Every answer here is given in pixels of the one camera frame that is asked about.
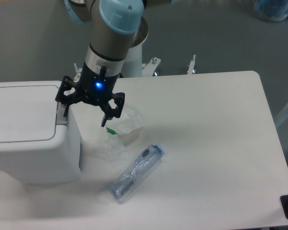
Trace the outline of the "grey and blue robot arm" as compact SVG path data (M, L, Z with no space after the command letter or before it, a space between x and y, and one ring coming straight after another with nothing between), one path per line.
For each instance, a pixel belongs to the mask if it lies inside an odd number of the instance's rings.
M67 117L72 104L83 102L98 106L104 112L102 126L121 116L125 93L114 93L117 78L139 30L147 8L172 4L171 0L67 0L66 8L73 18L93 22L90 41L80 78L75 82L64 76L55 100Z

